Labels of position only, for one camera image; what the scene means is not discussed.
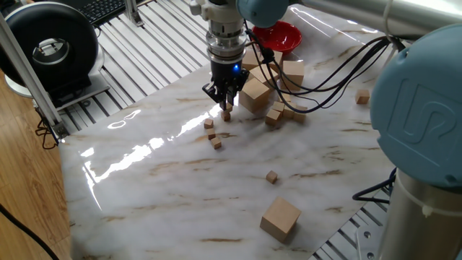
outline wooden cube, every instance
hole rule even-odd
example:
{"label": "wooden cube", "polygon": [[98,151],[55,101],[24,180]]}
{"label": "wooden cube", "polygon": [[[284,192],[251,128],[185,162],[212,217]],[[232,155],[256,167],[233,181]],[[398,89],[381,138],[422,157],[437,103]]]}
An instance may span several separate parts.
{"label": "wooden cube", "polygon": [[[274,51],[274,60],[279,64],[279,66],[282,68],[282,52],[280,51]],[[271,62],[269,66],[277,73],[279,73],[279,70],[277,69],[277,66],[274,62]]]}
{"label": "wooden cube", "polygon": [[271,107],[271,109],[282,112],[282,111],[284,111],[285,106],[286,105],[284,103],[274,101],[273,106]]}
{"label": "wooden cube", "polygon": [[[274,86],[274,82],[273,80],[271,79],[271,75],[269,73],[269,70],[268,70],[268,67],[266,65],[261,65],[261,68],[263,69],[263,72],[265,73],[266,75],[266,78],[268,79],[268,81],[266,81],[265,79],[265,76],[261,73],[261,69],[260,67],[256,67],[252,70],[250,70],[250,74],[248,75],[248,79],[258,79],[261,83],[263,83],[265,86],[267,86],[268,88],[270,88],[271,90],[273,90],[272,87],[270,87],[270,85],[273,85]],[[278,80],[279,78],[279,75],[277,74],[277,72],[275,72],[273,69],[270,69],[271,70],[271,73],[273,74],[273,77],[274,77],[274,80]]]}
{"label": "wooden cube", "polygon": [[[284,73],[289,79],[298,85],[303,84],[303,77],[305,76],[305,65],[302,61],[284,61]],[[292,84],[287,78],[283,78],[284,86],[289,90],[300,90],[295,84]]]}
{"label": "wooden cube", "polygon": [[206,133],[209,140],[212,140],[213,138],[217,137],[217,135],[215,134],[215,130],[213,129],[207,129]]}
{"label": "wooden cube", "polygon": [[276,126],[276,123],[281,119],[281,112],[270,109],[266,114],[265,123],[270,126]]}
{"label": "wooden cube", "polygon": [[[301,105],[297,105],[298,110],[306,111],[307,108]],[[294,112],[294,121],[303,124],[305,122],[306,114]]]}
{"label": "wooden cube", "polygon": [[[292,103],[292,102],[288,102],[288,103],[294,108],[297,107],[295,103]],[[285,118],[294,118],[294,113],[295,112],[292,109],[290,109],[288,106],[285,106],[284,111],[282,111],[282,116],[284,116]]]}
{"label": "wooden cube", "polygon": [[269,89],[258,79],[252,79],[245,83],[239,93],[239,104],[247,108],[251,113],[259,111],[268,104]]}
{"label": "wooden cube", "polygon": [[[257,51],[258,58],[261,60],[261,54]],[[247,48],[245,52],[245,56],[243,58],[243,68],[250,71],[251,69],[258,66],[257,58],[255,57],[255,53],[253,52],[252,48]]]}
{"label": "wooden cube", "polygon": [[358,90],[356,92],[356,104],[364,105],[367,104],[370,98],[369,90]]}
{"label": "wooden cube", "polygon": [[260,228],[283,243],[302,212],[281,197],[277,197],[261,218]]}
{"label": "wooden cube", "polygon": [[231,114],[227,111],[222,111],[222,119],[225,122],[228,122],[231,120]]}
{"label": "wooden cube", "polygon": [[222,140],[220,140],[218,137],[213,138],[210,140],[210,143],[214,147],[214,149],[218,149],[222,146]]}
{"label": "wooden cube", "polygon": [[[290,95],[289,94],[286,94],[286,93],[282,93],[282,97],[287,101],[287,102],[290,102]],[[277,95],[277,100],[279,102],[282,102],[282,99],[279,95]]]}
{"label": "wooden cube", "polygon": [[226,112],[230,113],[232,111],[232,105],[229,103],[226,103]]}
{"label": "wooden cube", "polygon": [[277,181],[277,173],[270,171],[268,174],[266,174],[266,180],[271,184],[274,184]]}
{"label": "wooden cube", "polygon": [[205,129],[214,128],[214,121],[211,120],[210,118],[206,119],[205,122],[204,122],[204,128]]}

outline marble surface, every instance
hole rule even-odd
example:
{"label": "marble surface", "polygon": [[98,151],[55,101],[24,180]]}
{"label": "marble surface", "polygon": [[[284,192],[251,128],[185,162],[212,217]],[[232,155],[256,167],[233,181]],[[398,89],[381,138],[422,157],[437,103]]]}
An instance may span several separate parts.
{"label": "marble surface", "polygon": [[[302,31],[302,45],[286,59],[305,61],[307,86],[379,36],[303,6],[284,20]],[[67,137],[59,149],[74,259],[307,259],[362,206],[352,195],[391,170],[368,106],[354,103],[356,90],[372,89],[385,59],[305,124],[271,128],[265,111],[240,106],[223,122],[201,91],[210,78],[205,66]],[[205,136],[206,118],[214,119],[219,150]],[[265,180],[270,170],[279,174],[275,185]],[[259,227],[277,196],[302,210],[285,244]]]}

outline wooden floor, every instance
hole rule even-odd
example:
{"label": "wooden floor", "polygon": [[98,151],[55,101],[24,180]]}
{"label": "wooden floor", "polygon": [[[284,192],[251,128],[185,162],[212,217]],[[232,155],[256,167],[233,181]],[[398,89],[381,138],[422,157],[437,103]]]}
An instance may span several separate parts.
{"label": "wooden floor", "polygon": [[[40,117],[31,99],[14,94],[0,71],[0,203],[39,235],[60,259],[69,258],[69,218],[58,148],[42,149]],[[47,144],[53,138],[47,137]],[[0,214],[0,259],[49,259]]]}

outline red bowl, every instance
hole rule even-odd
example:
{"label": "red bowl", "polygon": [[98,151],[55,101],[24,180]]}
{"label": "red bowl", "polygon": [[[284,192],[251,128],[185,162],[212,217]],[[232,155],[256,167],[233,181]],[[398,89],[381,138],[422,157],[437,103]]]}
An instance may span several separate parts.
{"label": "red bowl", "polygon": [[291,53],[301,42],[302,33],[288,22],[278,21],[270,28],[252,29],[265,48],[281,51],[282,55]]}

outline keyboard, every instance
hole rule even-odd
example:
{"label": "keyboard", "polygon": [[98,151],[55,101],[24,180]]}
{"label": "keyboard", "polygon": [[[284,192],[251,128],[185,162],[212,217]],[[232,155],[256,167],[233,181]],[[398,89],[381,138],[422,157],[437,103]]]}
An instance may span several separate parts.
{"label": "keyboard", "polygon": [[124,0],[95,0],[79,9],[79,11],[93,24],[101,25],[111,18],[125,11]]}

